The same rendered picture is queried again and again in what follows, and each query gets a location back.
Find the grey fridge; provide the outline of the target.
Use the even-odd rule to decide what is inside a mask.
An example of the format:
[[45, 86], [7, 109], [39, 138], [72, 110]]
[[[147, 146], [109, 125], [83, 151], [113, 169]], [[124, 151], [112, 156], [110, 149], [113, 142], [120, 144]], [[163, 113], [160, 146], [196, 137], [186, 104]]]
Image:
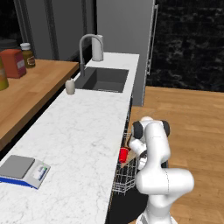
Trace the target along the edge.
[[155, 0], [96, 0], [97, 31], [104, 50], [139, 55], [133, 104], [144, 105], [146, 70]]

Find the grey arched tap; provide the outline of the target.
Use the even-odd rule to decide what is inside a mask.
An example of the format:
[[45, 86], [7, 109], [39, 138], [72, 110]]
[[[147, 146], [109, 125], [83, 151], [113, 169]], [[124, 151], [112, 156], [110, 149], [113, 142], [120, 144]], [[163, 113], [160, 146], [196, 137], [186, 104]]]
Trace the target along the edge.
[[86, 34], [79, 42], [80, 50], [80, 76], [85, 76], [85, 63], [83, 59], [82, 43], [85, 39], [92, 39], [92, 61], [100, 62], [103, 61], [103, 41], [102, 35]]

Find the black dishwasher door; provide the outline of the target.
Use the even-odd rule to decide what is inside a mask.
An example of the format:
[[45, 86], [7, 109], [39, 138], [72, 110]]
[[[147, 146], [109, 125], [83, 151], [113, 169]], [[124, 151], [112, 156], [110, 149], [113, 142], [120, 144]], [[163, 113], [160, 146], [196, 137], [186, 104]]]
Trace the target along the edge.
[[125, 194], [114, 194], [105, 224], [129, 224], [146, 208], [147, 194], [141, 194], [135, 187]]

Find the grey tall cupboards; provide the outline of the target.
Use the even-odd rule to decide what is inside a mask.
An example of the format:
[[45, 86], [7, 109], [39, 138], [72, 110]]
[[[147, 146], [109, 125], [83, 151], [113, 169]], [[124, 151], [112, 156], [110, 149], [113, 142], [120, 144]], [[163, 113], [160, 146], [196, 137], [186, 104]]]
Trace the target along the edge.
[[79, 42], [97, 33], [96, 0], [13, 0], [22, 40], [36, 59], [79, 61]]

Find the yellow-green bottle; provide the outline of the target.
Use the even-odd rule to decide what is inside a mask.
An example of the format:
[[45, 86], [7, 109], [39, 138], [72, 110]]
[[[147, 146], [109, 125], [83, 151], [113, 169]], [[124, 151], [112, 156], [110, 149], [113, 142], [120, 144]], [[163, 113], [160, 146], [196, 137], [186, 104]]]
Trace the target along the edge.
[[0, 91], [5, 90], [9, 86], [9, 82], [4, 70], [4, 64], [0, 57]]

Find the brown jar with white lid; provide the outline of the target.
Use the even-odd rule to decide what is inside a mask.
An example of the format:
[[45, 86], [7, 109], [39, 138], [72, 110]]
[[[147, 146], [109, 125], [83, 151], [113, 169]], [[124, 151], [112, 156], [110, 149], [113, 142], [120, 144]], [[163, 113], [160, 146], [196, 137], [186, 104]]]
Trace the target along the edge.
[[20, 47], [22, 50], [25, 67], [26, 68], [35, 67], [35, 58], [31, 50], [31, 45], [29, 43], [22, 43]]

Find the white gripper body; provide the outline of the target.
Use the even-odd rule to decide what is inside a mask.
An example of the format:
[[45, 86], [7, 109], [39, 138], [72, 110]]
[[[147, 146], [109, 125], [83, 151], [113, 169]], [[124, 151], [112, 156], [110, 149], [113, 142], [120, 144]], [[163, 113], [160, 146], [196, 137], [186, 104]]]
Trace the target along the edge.
[[139, 139], [134, 139], [129, 142], [129, 147], [136, 153], [142, 154], [146, 151], [146, 144], [142, 143]]

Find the red box with label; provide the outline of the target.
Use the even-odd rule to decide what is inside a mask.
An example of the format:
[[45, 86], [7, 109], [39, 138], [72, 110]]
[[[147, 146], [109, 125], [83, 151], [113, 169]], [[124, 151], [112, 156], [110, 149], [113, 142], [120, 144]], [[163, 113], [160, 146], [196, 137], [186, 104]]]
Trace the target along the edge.
[[26, 74], [25, 61], [21, 50], [6, 49], [0, 52], [8, 78], [19, 79]]

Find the white soap dispenser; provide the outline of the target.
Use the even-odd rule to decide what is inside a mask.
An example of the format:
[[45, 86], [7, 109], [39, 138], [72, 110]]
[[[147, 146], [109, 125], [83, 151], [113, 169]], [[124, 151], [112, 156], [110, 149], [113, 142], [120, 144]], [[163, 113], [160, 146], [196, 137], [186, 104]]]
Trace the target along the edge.
[[75, 85], [74, 85], [74, 80], [73, 79], [69, 79], [66, 81], [65, 83], [65, 87], [66, 87], [66, 93], [68, 95], [73, 95], [75, 92]]

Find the grey and blue kitchen scale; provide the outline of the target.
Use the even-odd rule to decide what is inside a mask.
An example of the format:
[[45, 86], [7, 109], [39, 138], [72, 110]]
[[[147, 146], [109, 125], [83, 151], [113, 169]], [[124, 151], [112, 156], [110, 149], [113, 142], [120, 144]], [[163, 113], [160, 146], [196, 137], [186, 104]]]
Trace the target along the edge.
[[33, 157], [10, 155], [0, 166], [0, 182], [39, 189], [50, 166]]

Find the dark grey sink basin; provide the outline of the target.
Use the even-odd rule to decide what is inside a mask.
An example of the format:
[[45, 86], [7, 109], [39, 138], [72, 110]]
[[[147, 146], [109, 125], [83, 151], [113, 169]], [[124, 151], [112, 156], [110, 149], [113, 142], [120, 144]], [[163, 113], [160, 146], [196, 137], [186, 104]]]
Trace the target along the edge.
[[128, 70], [104, 67], [87, 67], [85, 76], [75, 82], [78, 89], [121, 93], [128, 77]]

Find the red cup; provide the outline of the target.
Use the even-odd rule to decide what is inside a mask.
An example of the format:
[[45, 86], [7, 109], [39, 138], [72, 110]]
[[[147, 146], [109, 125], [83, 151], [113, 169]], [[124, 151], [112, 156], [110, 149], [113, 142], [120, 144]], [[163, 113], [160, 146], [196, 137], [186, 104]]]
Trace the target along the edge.
[[126, 162], [128, 153], [129, 153], [129, 149], [128, 148], [122, 147], [120, 149], [120, 153], [119, 153], [119, 162], [120, 163], [125, 163]]

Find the dark round pot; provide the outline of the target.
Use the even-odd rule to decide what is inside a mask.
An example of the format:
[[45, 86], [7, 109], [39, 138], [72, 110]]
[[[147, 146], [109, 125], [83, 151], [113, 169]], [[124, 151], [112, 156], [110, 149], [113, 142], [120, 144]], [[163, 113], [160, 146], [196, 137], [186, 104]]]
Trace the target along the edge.
[[1, 39], [0, 52], [6, 49], [17, 49], [18, 42], [15, 39]]

